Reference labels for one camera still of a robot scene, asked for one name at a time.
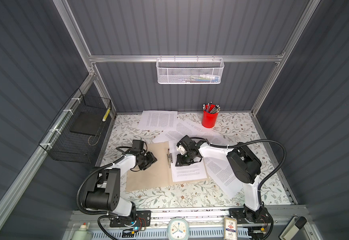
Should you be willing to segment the brown kraft paper folder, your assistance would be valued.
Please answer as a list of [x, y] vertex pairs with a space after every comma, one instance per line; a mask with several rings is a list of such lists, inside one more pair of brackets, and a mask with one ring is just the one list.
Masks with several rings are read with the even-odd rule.
[[171, 163], [168, 160], [169, 142], [149, 144], [148, 151], [152, 152], [158, 161], [145, 171], [128, 171], [126, 178], [127, 192], [197, 182], [174, 183], [172, 181]]

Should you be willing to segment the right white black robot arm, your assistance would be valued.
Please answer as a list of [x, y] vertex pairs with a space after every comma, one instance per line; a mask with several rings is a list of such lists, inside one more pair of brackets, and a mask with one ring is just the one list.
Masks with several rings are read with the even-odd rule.
[[259, 175], [262, 166], [259, 158], [248, 148], [248, 145], [261, 143], [264, 140], [254, 140], [247, 143], [239, 142], [233, 146], [222, 146], [210, 143], [207, 139], [184, 136], [176, 144], [179, 154], [176, 157], [177, 167], [189, 166], [201, 162], [204, 158], [215, 158], [227, 161], [235, 177], [242, 182], [244, 192], [243, 213], [250, 223], [255, 223], [261, 217], [262, 201], [259, 194]]

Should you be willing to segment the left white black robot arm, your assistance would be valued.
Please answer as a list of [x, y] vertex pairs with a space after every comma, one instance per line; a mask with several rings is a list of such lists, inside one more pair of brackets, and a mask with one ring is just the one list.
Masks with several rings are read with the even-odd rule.
[[113, 215], [135, 220], [133, 202], [121, 197], [121, 177], [127, 171], [138, 166], [146, 170], [157, 162], [152, 152], [145, 154], [125, 153], [114, 162], [96, 168], [83, 180], [77, 195], [78, 209], [86, 215]]

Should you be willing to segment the large front printed sheet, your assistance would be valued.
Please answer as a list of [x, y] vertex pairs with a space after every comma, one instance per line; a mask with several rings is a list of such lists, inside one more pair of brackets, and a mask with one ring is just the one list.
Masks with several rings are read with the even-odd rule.
[[203, 158], [203, 161], [208, 175], [230, 199], [242, 190], [242, 183], [234, 175], [227, 160]]

